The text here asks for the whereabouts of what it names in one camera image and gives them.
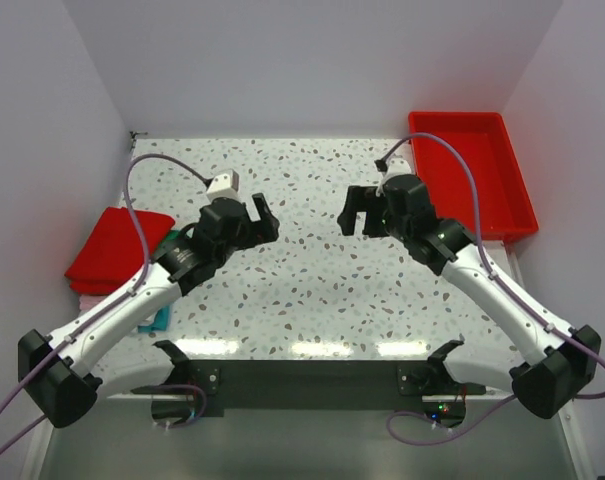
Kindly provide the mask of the red t shirt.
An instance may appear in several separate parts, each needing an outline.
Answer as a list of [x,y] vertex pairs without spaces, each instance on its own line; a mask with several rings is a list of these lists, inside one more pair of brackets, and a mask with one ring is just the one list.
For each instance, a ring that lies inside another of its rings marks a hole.
[[78,256],[65,272],[80,295],[109,295],[143,265],[143,249],[129,211],[107,208]]

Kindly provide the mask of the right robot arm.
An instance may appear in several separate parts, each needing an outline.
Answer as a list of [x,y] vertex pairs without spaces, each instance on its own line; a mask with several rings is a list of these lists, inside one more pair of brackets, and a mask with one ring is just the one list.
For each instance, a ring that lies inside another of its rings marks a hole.
[[337,223],[343,235],[365,217],[364,235],[392,237],[410,257],[466,294],[508,336],[521,355],[499,367],[452,340],[428,358],[427,379],[441,393],[462,383],[514,394],[532,414],[552,418],[577,398],[595,376],[600,335],[590,326],[575,328],[545,309],[514,282],[460,222],[440,218],[426,185],[413,174],[386,180],[382,187],[350,186]]

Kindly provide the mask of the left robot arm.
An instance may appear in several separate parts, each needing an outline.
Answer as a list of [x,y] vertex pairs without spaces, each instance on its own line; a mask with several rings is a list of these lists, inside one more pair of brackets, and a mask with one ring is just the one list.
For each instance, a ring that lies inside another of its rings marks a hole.
[[157,251],[133,277],[93,310],[48,335],[37,330],[18,342],[18,379],[45,419],[64,428],[96,403],[103,386],[94,366],[141,321],[212,279],[237,251],[279,237],[279,221],[263,194],[246,205],[217,198],[197,222]]

